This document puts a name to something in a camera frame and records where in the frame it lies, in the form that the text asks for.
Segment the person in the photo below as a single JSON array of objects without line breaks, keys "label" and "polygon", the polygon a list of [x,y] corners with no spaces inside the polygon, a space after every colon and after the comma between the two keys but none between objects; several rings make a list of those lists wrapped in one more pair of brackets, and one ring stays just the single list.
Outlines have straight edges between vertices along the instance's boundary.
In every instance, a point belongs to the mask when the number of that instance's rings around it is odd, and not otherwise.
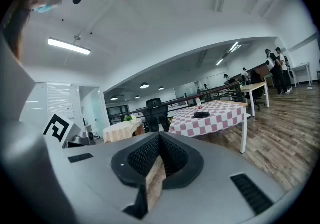
[{"label": "person", "polygon": [[227,74],[224,74],[224,78],[226,78],[227,81],[231,79]]},{"label": "person", "polygon": [[270,73],[273,75],[278,94],[282,94],[282,89],[285,94],[290,93],[290,90],[288,90],[287,88],[287,82],[284,78],[284,74],[282,73],[282,65],[280,61],[276,58],[276,55],[274,53],[271,53],[269,49],[265,49],[265,54],[266,57],[270,58],[274,64],[274,67],[270,70]]},{"label": "person", "polygon": [[250,76],[249,76],[249,74],[248,74],[248,72],[247,72],[247,69],[244,67],[242,70],[243,70],[243,71],[241,72],[241,75],[244,76],[245,81],[246,81],[246,82],[250,81]]},{"label": "person", "polygon": [[285,59],[285,56],[284,54],[281,52],[281,49],[279,47],[277,47],[275,49],[275,51],[277,52],[277,54],[279,54],[280,56],[280,63],[281,63],[281,66],[282,66],[282,70],[283,70],[283,76],[284,76],[284,79],[286,81],[286,85],[288,87],[289,90],[292,90],[292,87],[291,87],[291,79],[290,79],[290,76],[289,76],[289,70],[288,70],[288,67],[287,67],[287,63],[286,63],[286,59]]}]

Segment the black mesh vent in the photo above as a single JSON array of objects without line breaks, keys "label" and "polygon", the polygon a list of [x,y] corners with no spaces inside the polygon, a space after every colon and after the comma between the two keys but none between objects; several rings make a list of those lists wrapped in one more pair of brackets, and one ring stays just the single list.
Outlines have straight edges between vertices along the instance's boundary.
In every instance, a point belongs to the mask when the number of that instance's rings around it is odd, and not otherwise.
[{"label": "black mesh vent", "polygon": [[180,171],[188,162],[188,154],[181,147],[165,137],[159,142],[160,156],[164,163],[167,177]]},{"label": "black mesh vent", "polygon": [[245,174],[230,177],[256,215],[270,208],[272,201]]},{"label": "black mesh vent", "polygon": [[68,157],[70,163],[76,163],[76,162],[80,162],[89,158],[93,158],[94,156],[92,154],[80,154],[80,155],[76,155],[76,156],[71,156]]},{"label": "black mesh vent", "polygon": [[157,137],[150,140],[148,143],[139,147],[137,150],[129,154],[129,165],[139,174],[147,177],[151,168],[159,155],[159,140]]}]

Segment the black shirt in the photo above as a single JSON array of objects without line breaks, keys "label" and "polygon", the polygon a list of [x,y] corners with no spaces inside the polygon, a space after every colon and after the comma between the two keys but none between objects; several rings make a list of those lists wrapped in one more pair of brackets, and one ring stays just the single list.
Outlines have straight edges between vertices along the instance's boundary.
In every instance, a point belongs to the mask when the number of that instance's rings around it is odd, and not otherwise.
[{"label": "black shirt", "polygon": [[274,53],[270,53],[270,54],[267,54],[267,57],[270,57],[270,59],[272,59],[274,61],[274,64],[279,67],[279,65],[277,64],[276,60],[277,60],[277,57]]}]

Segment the bottle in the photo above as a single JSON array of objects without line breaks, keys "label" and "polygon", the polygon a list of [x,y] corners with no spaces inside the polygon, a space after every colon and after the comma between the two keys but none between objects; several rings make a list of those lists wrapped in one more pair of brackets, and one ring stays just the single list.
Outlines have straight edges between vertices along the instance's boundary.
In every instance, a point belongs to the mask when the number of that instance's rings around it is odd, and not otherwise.
[{"label": "bottle", "polygon": [[199,99],[199,97],[196,97],[196,104],[198,105],[198,109],[202,109],[202,104],[201,104],[201,100]]}]

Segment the white desk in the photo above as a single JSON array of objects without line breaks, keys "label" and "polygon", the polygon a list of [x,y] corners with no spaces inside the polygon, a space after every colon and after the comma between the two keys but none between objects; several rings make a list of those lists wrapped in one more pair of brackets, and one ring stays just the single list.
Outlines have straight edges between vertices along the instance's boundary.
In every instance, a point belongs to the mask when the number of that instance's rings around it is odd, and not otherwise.
[{"label": "white desk", "polygon": [[255,101],[254,97],[252,95],[252,92],[256,89],[259,89],[264,86],[265,90],[265,97],[266,97],[266,107],[270,108],[270,103],[269,103],[269,94],[268,94],[268,85],[266,82],[260,82],[260,83],[255,83],[255,84],[249,84],[241,87],[241,92],[243,93],[249,93],[250,95],[250,100],[251,100],[251,108],[252,108],[252,116],[256,116],[256,110],[255,110]]},{"label": "white desk", "polygon": [[291,68],[292,73],[293,73],[295,88],[297,88],[297,84],[298,85],[300,84],[299,81],[297,81],[296,71],[297,70],[302,70],[302,69],[306,69],[306,72],[308,73],[309,86],[311,87],[312,80],[311,80],[311,76],[310,76],[310,67],[309,67],[309,62],[307,62],[307,63],[301,63],[298,66],[295,66],[295,67]]}]

